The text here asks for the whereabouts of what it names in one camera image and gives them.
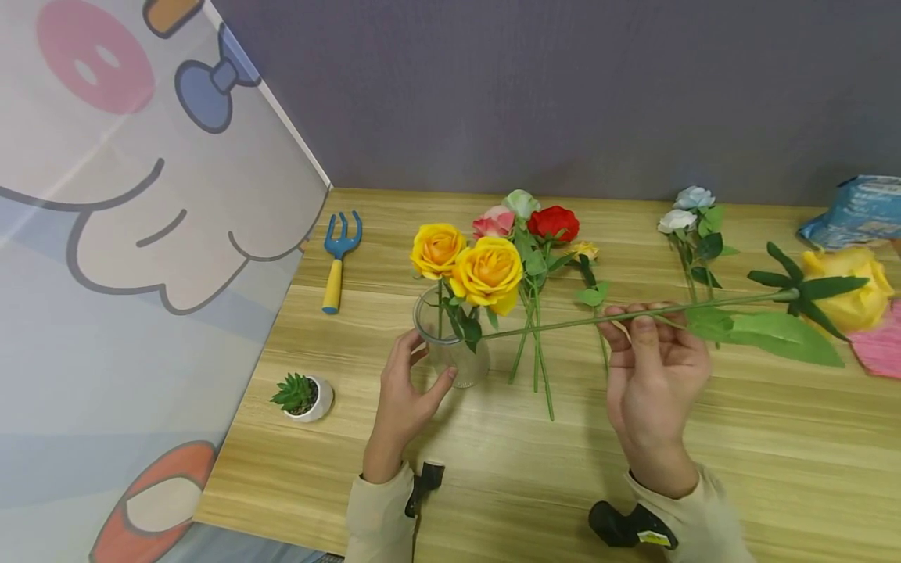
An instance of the pig nose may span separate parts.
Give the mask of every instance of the pig nose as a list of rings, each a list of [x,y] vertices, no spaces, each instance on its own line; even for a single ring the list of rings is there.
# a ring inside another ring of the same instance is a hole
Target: pig nose
[[[53,74],[98,110],[133,114],[153,97],[147,53],[107,11],[84,0],[54,0],[41,9],[37,33]]]

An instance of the gray wall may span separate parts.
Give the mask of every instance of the gray wall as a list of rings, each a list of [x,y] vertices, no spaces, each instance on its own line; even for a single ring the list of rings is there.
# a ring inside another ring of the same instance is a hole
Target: gray wall
[[[901,175],[899,0],[215,0],[336,186],[825,204]]]

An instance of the red rose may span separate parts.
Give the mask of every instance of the red rose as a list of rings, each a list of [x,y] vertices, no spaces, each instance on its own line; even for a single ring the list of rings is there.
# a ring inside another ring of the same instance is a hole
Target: red rose
[[[532,216],[529,217],[528,226],[531,234],[544,237],[545,239],[553,238],[555,234],[563,231],[557,239],[561,242],[572,242],[578,235],[576,214],[559,205],[532,213]]]

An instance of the light green rose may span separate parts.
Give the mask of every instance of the light green rose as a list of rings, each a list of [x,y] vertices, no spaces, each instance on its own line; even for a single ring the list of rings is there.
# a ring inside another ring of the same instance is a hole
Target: light green rose
[[[542,205],[538,200],[532,197],[532,194],[525,190],[514,190],[510,195],[504,198],[504,206],[516,213],[520,219],[528,220],[532,213],[540,211]]]

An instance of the yellow flower head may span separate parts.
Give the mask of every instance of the yellow flower head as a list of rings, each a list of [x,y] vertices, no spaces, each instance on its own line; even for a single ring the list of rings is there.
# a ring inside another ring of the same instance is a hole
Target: yellow flower head
[[[410,260],[423,277],[440,279],[451,275],[457,257],[466,248],[466,238],[453,225],[437,222],[423,225],[413,239]]]
[[[507,239],[482,237],[464,249],[450,278],[454,295],[467,303],[507,315],[516,306],[516,292],[523,279],[523,261]]]
[[[801,259],[806,279],[868,277],[869,282],[864,287],[818,299],[816,304],[842,332],[876,328],[888,309],[889,298],[895,294],[895,290],[888,284],[885,267],[876,260],[872,250],[854,246],[833,254],[807,251],[802,254]]]
[[[586,241],[573,242],[566,249],[566,253],[572,254],[575,259],[584,256],[589,260],[597,260],[598,252],[600,249],[595,244]]]

